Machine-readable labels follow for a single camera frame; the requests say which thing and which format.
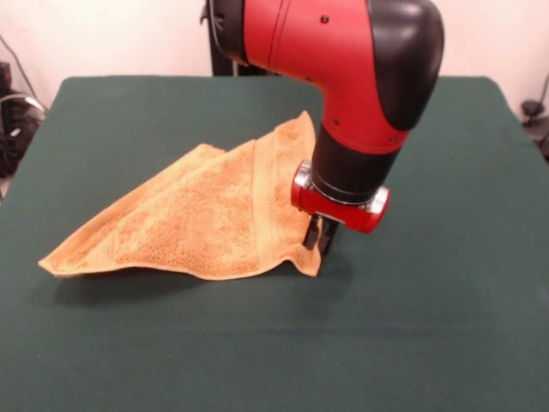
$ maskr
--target black cable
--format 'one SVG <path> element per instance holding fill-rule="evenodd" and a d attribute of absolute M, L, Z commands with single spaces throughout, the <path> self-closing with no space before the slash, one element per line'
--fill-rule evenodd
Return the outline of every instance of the black cable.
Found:
<path fill-rule="evenodd" d="M 1 34 L 0 34 L 0 43 L 2 43 L 3 46 L 8 50 L 9 54 L 11 54 L 13 56 L 13 58 L 15 60 L 15 64 L 17 64 L 17 68 L 19 68 L 19 71 L 21 72 L 21 74 L 23 76 L 23 79 L 25 80 L 25 83 L 28 86 L 28 89 L 31 91 L 31 94 L 36 99 L 37 97 L 36 97 L 36 93 L 34 92 L 33 85 L 28 80 L 27 73 L 25 73 L 25 70 L 23 69 L 23 66 L 21 65 L 21 62 L 19 61 L 19 58 L 17 57 L 17 54 L 15 54 L 15 51 L 11 47 L 9 47 L 8 43 L 6 43 L 6 40 L 4 40 L 4 38 L 2 37 Z"/>
<path fill-rule="evenodd" d="M 541 92 L 541 99 L 540 99 L 540 103 L 543 103 L 543 100 L 546 99 L 546 96 L 547 96 L 547 88 L 549 88 L 549 74 L 547 74 L 547 77 L 546 77 L 546 82 L 543 86 L 543 91 Z"/>
<path fill-rule="evenodd" d="M 13 176 L 41 121 L 25 100 L 9 104 L 9 128 L 0 133 L 0 179 Z"/>

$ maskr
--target green tablecloth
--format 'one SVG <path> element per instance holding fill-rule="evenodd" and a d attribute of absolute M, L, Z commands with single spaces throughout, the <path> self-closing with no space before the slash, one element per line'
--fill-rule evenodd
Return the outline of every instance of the green tablecloth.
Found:
<path fill-rule="evenodd" d="M 198 143 L 303 110 L 283 78 L 66 81 L 0 207 L 0 410 L 549 410 L 549 168 L 487 79 L 441 79 L 382 225 L 317 279 L 39 269 Z"/>

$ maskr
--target orange towel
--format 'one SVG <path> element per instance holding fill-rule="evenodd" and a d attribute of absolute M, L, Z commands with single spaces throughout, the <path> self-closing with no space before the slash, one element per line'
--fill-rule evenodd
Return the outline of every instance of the orange towel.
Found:
<path fill-rule="evenodd" d="M 225 153 L 201 144 L 96 215 L 39 262 L 58 277 L 129 267 L 221 281 L 291 261 L 316 276 L 320 254 L 302 245 L 310 217 L 290 204 L 293 174 L 310 159 L 304 112 Z"/>

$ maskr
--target cable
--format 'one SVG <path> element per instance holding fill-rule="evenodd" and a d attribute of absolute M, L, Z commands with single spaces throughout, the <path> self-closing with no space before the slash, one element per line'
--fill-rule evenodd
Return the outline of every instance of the cable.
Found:
<path fill-rule="evenodd" d="M 13 58 L 15 60 L 15 64 L 17 64 L 17 67 L 19 68 L 19 71 L 21 72 L 21 75 L 23 76 L 23 79 L 25 80 L 25 83 L 28 86 L 28 89 L 31 91 L 31 94 L 33 95 L 33 97 L 36 98 L 36 93 L 34 92 L 33 85 L 28 80 L 27 73 L 25 73 L 25 70 L 23 69 L 23 66 L 21 65 L 21 62 L 19 61 L 19 58 L 17 57 L 17 54 L 15 54 L 14 49 L 9 47 L 8 43 L 6 43 L 6 40 L 4 40 L 4 38 L 2 37 L 1 34 L 0 34 L 0 43 L 2 43 L 3 46 L 8 50 L 9 54 L 11 54 L 13 56 Z"/>
<path fill-rule="evenodd" d="M 45 106 L 38 101 L 38 99 L 24 93 L 13 93 L 13 94 L 8 94 L 7 96 L 4 96 L 0 98 L 0 105 L 2 105 L 2 103 L 4 103 L 5 101 L 13 100 L 13 99 L 25 100 L 29 105 L 40 110 L 45 115 L 48 114 L 48 109 L 46 109 Z"/>
<path fill-rule="evenodd" d="M 545 84 L 543 85 L 543 91 L 541 92 L 540 103 L 543 103 L 543 100 L 546 99 L 546 96 L 547 96 L 547 88 L 549 88 L 549 74 L 547 74 L 546 82 L 545 82 Z"/>

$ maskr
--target table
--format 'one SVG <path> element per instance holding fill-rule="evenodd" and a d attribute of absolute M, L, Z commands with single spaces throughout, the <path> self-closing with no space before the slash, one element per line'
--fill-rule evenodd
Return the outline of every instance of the table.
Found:
<path fill-rule="evenodd" d="M 38 267 L 198 143 L 302 110 L 280 77 L 64 82 L 0 208 L 0 410 L 549 410 L 549 170 L 486 78 L 440 80 L 384 221 L 317 279 Z"/>

